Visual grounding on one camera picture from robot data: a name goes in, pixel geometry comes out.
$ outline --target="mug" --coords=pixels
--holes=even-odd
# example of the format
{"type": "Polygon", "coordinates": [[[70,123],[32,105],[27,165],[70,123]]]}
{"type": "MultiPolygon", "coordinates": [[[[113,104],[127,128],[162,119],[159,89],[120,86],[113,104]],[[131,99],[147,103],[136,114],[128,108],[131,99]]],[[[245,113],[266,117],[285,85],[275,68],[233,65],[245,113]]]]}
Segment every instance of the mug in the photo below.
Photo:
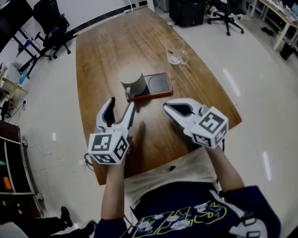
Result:
{"type": "Polygon", "coordinates": [[[184,41],[179,38],[169,38],[164,41],[164,47],[167,53],[168,62],[170,64],[187,64],[189,56],[188,53],[184,50],[184,41]]]}
{"type": "Polygon", "coordinates": [[[123,68],[119,73],[119,80],[128,98],[141,94],[147,87],[143,73],[134,65],[123,68]]]}

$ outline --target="glossy floor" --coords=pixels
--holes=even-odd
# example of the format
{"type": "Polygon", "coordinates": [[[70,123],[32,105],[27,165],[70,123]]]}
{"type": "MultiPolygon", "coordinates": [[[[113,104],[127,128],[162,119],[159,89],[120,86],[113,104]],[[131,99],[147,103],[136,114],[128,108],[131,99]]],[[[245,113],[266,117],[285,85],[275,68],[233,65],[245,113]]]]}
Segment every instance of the glossy floor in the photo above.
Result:
{"type": "MultiPolygon", "coordinates": [[[[241,22],[245,34],[222,23],[174,29],[208,65],[236,105],[243,122],[232,129],[225,153],[247,185],[258,185],[278,214],[283,236],[298,222],[298,59],[288,61],[271,48],[263,22],[241,22]]],[[[75,41],[72,54],[42,60],[25,83],[25,111],[17,123],[29,142],[36,185],[45,214],[67,205],[79,225],[99,220],[104,186],[79,165],[87,151],[78,105],[75,41]]]]}

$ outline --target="computer tower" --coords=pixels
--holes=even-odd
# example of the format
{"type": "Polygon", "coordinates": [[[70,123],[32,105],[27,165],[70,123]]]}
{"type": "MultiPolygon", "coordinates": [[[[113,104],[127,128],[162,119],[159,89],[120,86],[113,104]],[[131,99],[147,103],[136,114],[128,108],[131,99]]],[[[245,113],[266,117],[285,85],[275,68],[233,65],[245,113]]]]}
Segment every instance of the computer tower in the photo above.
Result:
{"type": "Polygon", "coordinates": [[[203,24],[204,0],[169,0],[169,16],[181,27],[203,24]]]}

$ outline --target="person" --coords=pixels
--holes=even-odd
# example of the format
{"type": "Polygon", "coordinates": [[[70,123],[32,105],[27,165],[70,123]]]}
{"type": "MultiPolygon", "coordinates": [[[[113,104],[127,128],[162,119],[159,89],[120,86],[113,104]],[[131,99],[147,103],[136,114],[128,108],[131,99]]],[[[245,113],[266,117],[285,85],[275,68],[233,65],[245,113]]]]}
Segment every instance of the person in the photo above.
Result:
{"type": "Polygon", "coordinates": [[[83,229],[76,229],[68,234],[55,235],[72,226],[70,213],[65,206],[62,206],[60,218],[29,219],[0,225],[0,238],[89,238],[97,224],[90,221],[83,229]]]}
{"type": "Polygon", "coordinates": [[[244,185],[220,147],[199,148],[125,181],[124,166],[125,160],[108,167],[101,220],[94,237],[277,238],[280,235],[281,223],[260,189],[244,185]],[[125,190],[138,221],[129,228],[124,221],[125,190]]]}

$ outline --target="clear glass pitcher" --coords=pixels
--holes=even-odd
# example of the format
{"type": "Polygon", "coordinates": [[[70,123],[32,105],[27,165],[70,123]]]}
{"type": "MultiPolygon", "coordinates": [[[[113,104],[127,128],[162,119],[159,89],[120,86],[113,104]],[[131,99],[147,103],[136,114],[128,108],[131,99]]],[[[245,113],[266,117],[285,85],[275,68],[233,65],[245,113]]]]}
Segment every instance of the clear glass pitcher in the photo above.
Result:
{"type": "Polygon", "coordinates": [[[163,42],[168,62],[173,65],[187,64],[188,53],[184,50],[185,43],[179,38],[169,38],[163,42]]]}

